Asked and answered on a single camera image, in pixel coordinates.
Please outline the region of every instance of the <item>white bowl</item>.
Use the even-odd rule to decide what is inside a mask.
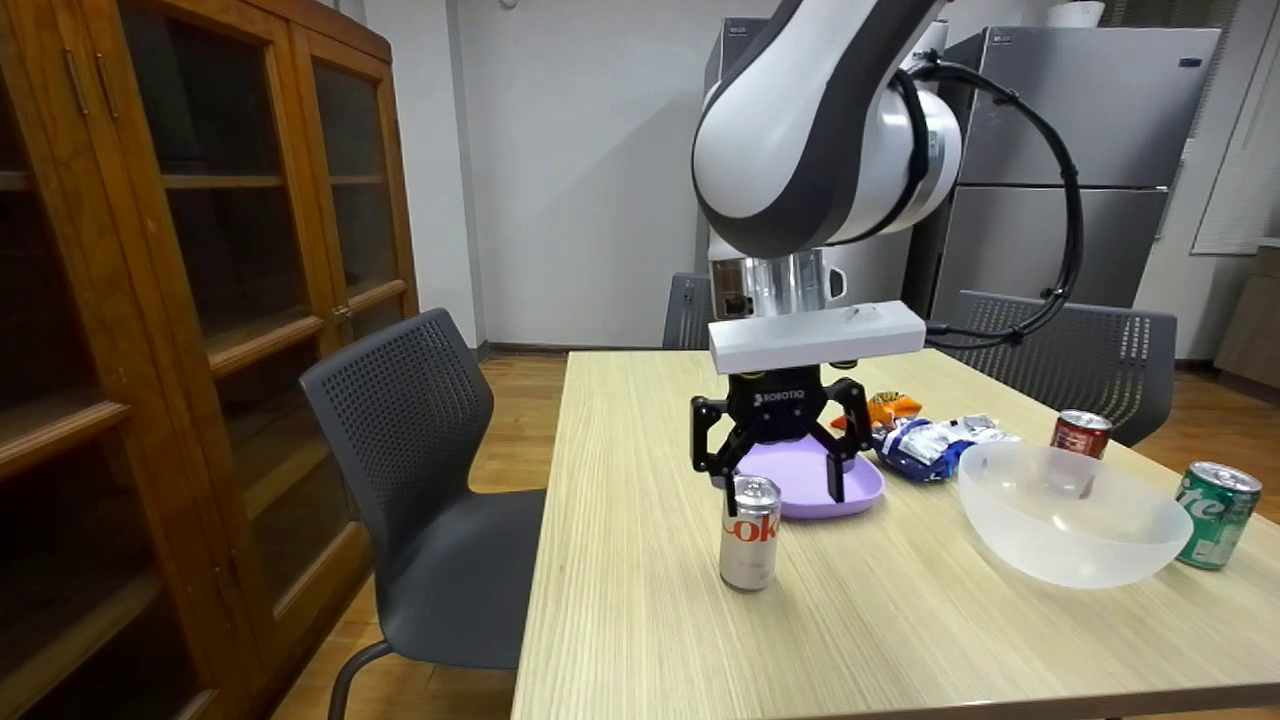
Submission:
[[[1031,443],[969,447],[961,505],[991,554],[1065,586],[1150,578],[1191,537],[1191,514],[1171,496],[1104,458]]]

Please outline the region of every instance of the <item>black chair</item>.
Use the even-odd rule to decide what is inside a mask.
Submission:
[[[714,279],[698,270],[675,270],[667,286],[664,347],[709,347],[714,325]]]
[[[954,325],[1008,332],[1031,313],[1040,300],[965,286]],[[1171,408],[1176,314],[1163,313],[1065,302],[1023,343],[943,353],[1049,408],[1087,408],[1114,418],[1122,443],[1154,436]]]
[[[492,393],[452,314],[437,307],[358,338],[302,387],[372,537],[386,629],[339,668],[327,715],[344,715],[353,674],[389,652],[511,671],[543,490],[467,490]]]

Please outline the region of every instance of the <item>purple plate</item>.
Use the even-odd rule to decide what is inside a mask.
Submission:
[[[845,505],[827,496],[827,447],[813,436],[789,443],[757,443],[740,472],[768,476],[783,490],[783,519],[860,514],[884,496],[884,476],[857,454],[845,468]]]

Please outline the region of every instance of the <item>refrigerator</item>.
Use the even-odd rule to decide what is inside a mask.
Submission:
[[[1211,68],[1218,29],[989,29],[948,46],[1019,93],[1072,147],[1084,199],[1079,302],[1136,300]],[[1062,169],[989,93],[948,93],[965,127],[954,199],[911,231],[903,300],[948,321],[961,286],[1040,295],[1065,252]]]

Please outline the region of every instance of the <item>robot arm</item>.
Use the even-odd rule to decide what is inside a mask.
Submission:
[[[961,169],[961,127],[899,59],[940,0],[783,0],[714,87],[694,182],[748,254],[791,254],[924,220]]]

